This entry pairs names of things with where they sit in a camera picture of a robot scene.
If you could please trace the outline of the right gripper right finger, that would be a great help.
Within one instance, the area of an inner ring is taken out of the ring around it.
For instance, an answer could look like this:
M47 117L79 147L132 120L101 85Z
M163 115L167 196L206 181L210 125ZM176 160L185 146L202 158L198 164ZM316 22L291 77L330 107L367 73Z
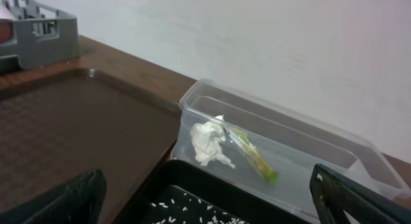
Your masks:
M323 164L313 168L310 192L321 223L349 223L350 215L359 223L410 224L409 209Z

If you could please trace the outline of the green snack wrapper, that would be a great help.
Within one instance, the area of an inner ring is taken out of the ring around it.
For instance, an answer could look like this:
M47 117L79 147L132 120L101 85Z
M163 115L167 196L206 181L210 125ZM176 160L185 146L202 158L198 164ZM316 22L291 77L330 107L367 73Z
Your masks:
M240 151L249 165L267 183L275 184L278 172L273 170L260 156L258 149L249 141L247 132L236 128L224 128L228 140Z

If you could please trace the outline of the white napkin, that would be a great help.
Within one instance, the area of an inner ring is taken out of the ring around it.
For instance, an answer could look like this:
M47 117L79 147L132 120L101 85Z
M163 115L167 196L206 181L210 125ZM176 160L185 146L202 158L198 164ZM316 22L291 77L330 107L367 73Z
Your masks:
M211 161L221 163L235 169L231 159L223 154L221 142L226 141L224 129L212 121L195 123L190 130L191 143L195 150L195 159L205 167Z

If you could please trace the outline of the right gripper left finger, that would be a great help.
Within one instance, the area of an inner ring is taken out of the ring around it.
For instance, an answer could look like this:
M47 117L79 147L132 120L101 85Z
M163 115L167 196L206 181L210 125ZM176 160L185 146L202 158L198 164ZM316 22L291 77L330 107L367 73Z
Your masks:
M97 224L107 191L103 171L90 169L1 213L2 224Z

